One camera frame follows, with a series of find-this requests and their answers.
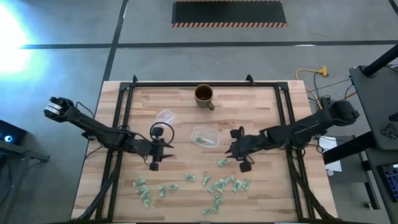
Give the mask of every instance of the plastic lid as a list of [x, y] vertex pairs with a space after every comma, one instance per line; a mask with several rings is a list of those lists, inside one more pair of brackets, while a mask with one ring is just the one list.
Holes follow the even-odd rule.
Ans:
[[191, 133], [191, 142], [203, 147], [217, 147], [221, 141], [221, 133], [206, 127], [195, 127]]
[[[172, 125], [173, 122], [174, 122], [174, 118], [175, 118], [175, 116], [174, 116], [174, 114], [171, 111], [162, 110], [159, 114], [157, 114], [156, 120], [155, 120], [154, 123], [156, 123], [156, 122], [165, 122], [165, 123], [167, 123], [169, 125]], [[164, 125], [164, 124], [156, 124], [155, 126], [156, 127], [161, 127], [161, 128], [168, 128], [168, 126]]]

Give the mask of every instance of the concrete floor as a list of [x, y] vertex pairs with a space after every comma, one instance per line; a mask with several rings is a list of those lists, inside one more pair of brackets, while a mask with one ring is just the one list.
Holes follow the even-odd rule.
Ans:
[[[282, 0], [286, 29], [173, 29], [171, 0], [130, 0], [120, 43], [232, 41], [396, 40], [397, 14], [388, 0]], [[43, 116], [51, 96], [81, 101], [94, 110], [109, 49], [12, 50], [17, 44], [110, 44], [122, 0], [5, 0], [0, 2], [0, 119], [26, 129], [31, 147], [51, 155], [24, 180], [10, 223], [49, 223], [70, 218], [87, 141], [81, 130]], [[117, 49], [110, 80], [291, 80], [300, 68], [328, 67], [318, 87], [348, 78], [348, 69], [366, 65], [391, 45], [318, 47], [219, 47]], [[301, 73], [313, 88], [313, 74]], [[350, 81], [320, 90], [343, 97]], [[359, 135], [369, 130], [358, 97], [350, 99], [361, 117], [329, 135]], [[384, 210], [366, 210], [363, 185], [332, 185], [339, 217], [389, 223]]]

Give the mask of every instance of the wooden table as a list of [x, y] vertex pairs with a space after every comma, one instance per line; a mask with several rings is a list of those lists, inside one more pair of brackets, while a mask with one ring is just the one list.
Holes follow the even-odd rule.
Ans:
[[[288, 81], [294, 114], [302, 119], [311, 114], [303, 81]], [[105, 82], [98, 103], [96, 119], [111, 126], [116, 107], [120, 82]], [[253, 154], [253, 170], [239, 171], [239, 162], [230, 160], [225, 167], [218, 167], [216, 160], [224, 159], [225, 152], [233, 141], [231, 129], [244, 126], [246, 134], [258, 134], [260, 129], [280, 124], [275, 91], [269, 87], [214, 87], [214, 111], [199, 108], [193, 98], [191, 87], [144, 87], [135, 88], [130, 110], [129, 126], [135, 132], [149, 137], [149, 128], [156, 114], [164, 109], [174, 113], [174, 149], [166, 149], [165, 154], [174, 154], [160, 163], [157, 172], [149, 171], [142, 158], [124, 153], [118, 196], [114, 211], [114, 222], [294, 222], [295, 214], [292, 188], [283, 150], [274, 149]], [[287, 108], [285, 117], [289, 122]], [[209, 149], [190, 142], [193, 128], [206, 126], [217, 129], [222, 136], [220, 146]], [[166, 129], [164, 138], [170, 139]], [[96, 149], [98, 142], [91, 142], [88, 152]], [[73, 207], [72, 218], [78, 217], [98, 193], [103, 175], [106, 150], [93, 153], [84, 163], [80, 184]], [[331, 194], [322, 155], [314, 147], [308, 147], [304, 157], [308, 181], [321, 204], [336, 216], [335, 204]], [[196, 182], [184, 180], [184, 173], [197, 176]], [[217, 214], [205, 217], [201, 211], [212, 207], [214, 195], [202, 186], [204, 176], [215, 180], [234, 174], [235, 178], [252, 180], [248, 191], [231, 191], [231, 184], [223, 193], [224, 204]], [[143, 176], [150, 188], [152, 204], [145, 208], [132, 183]], [[178, 184], [174, 192], [167, 191], [165, 198], [159, 197], [159, 187]], [[306, 206], [301, 192], [305, 217]]]

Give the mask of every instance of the mug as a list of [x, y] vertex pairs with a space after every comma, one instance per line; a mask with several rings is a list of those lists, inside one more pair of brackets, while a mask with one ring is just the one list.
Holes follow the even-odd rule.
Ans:
[[209, 108], [214, 110], [214, 105], [211, 102], [213, 99], [213, 90], [209, 85], [201, 84], [195, 88], [195, 101], [199, 107]]

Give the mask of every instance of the table leg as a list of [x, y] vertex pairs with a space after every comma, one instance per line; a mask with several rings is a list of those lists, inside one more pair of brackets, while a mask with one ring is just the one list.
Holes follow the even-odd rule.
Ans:
[[369, 161], [365, 161], [363, 159], [363, 156], [361, 153], [358, 153], [358, 155], [359, 155], [359, 159], [362, 162], [362, 168], [364, 169], [364, 172], [365, 172], [367, 182], [365, 182], [364, 185], [366, 188], [366, 193], [368, 193], [368, 197], [369, 197], [369, 201], [372, 205], [372, 209], [380, 209], [379, 201], [377, 200], [377, 197], [376, 197], [376, 192], [373, 189], [371, 178], [368, 174], [368, 171], [371, 170]]
[[347, 156], [364, 151], [367, 148], [377, 148], [372, 132], [362, 134], [344, 144], [323, 153], [325, 164], [339, 161]]

